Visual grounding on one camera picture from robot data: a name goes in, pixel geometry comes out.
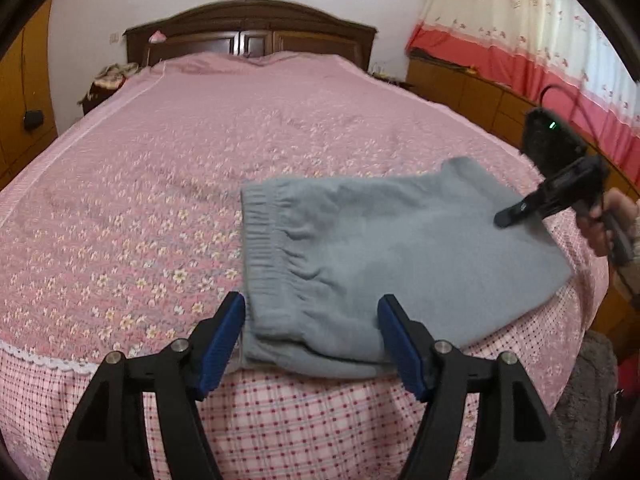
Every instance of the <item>floral bedspread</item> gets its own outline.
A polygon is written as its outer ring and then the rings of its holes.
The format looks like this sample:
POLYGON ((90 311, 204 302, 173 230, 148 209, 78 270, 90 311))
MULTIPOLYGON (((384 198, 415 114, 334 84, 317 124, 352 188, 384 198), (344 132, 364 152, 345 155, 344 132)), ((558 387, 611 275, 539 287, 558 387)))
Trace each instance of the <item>floral bedspread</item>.
MULTIPOLYGON (((9 452, 30 479, 45 479, 108 351, 158 351, 241 290, 243 182, 419 173, 459 155, 523 194, 539 181, 509 146, 338 57, 197 54, 146 69, 0 194, 0 431, 9 452)), ((606 293, 607 264, 571 212, 547 225, 574 277, 468 351, 513 349, 551 409, 606 293)), ((277 370, 230 372, 200 405, 225 478, 253 480, 395 478, 423 409, 396 379, 341 383, 277 370)), ((146 420, 156 478, 168 479, 151 398, 146 420)), ((474 421, 470 411, 455 478, 474 421)))

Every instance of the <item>silver bolt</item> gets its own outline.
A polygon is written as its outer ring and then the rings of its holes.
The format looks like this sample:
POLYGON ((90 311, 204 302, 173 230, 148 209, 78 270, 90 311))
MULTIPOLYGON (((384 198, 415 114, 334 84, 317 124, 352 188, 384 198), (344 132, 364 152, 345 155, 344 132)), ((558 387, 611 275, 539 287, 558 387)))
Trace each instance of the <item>silver bolt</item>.
POLYGON ((184 352, 187 348, 189 348, 189 341, 187 339, 176 339, 171 343, 171 350, 174 352, 184 352))
POLYGON ((518 362, 518 356, 509 350, 502 352, 500 357, 508 365, 514 365, 518 362))
POLYGON ((433 347, 438 354, 448 354, 453 350, 453 345, 449 341, 436 341, 433 347))
POLYGON ((120 362, 120 359, 122 359, 122 354, 120 352, 109 352, 107 354, 107 357, 104 358, 105 361, 108 362, 108 364, 110 365, 114 365, 120 362))

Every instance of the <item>dark wooden headboard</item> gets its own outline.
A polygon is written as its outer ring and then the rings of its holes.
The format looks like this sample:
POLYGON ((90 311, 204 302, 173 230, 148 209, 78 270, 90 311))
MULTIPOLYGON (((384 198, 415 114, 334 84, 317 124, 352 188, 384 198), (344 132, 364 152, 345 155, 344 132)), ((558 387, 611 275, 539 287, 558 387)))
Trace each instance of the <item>dark wooden headboard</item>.
POLYGON ((376 29, 278 0, 227 0, 126 31, 129 62, 140 66, 194 54, 259 57, 290 50, 338 54, 366 70, 376 29), (156 30, 167 40, 149 43, 156 30))

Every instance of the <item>bed sheet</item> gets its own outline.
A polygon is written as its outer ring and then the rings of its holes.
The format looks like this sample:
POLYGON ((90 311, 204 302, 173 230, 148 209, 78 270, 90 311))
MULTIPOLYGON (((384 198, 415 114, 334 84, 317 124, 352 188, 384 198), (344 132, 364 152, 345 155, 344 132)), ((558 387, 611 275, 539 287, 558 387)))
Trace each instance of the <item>bed sheet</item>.
MULTIPOLYGON (((383 176, 477 160, 522 194, 540 176, 443 106, 338 57, 197 54, 145 69, 0 194, 0 431, 45 479, 91 373, 112 349, 155 352, 242 289, 243 182, 383 176)), ((574 270, 535 312, 466 349, 518 354, 552 409, 608 285, 563 212, 546 221, 574 270)), ((475 425, 470 397, 452 478, 475 425)), ((157 479, 168 479, 145 401, 157 479)), ((424 407, 396 378, 337 382, 240 370, 199 406, 227 479, 392 479, 424 407)))

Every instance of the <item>floral curtain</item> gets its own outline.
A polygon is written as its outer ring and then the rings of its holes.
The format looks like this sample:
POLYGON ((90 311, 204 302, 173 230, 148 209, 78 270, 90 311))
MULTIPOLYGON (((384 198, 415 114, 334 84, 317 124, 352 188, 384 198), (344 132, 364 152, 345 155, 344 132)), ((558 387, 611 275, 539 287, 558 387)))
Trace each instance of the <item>floral curtain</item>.
MULTIPOLYGON (((640 182, 640 90, 577 0, 428 0, 409 42, 537 101, 549 83, 579 91, 600 146, 640 182)), ((573 100, 549 92, 568 117, 573 100)), ((583 130, 580 112, 572 120, 583 130)))

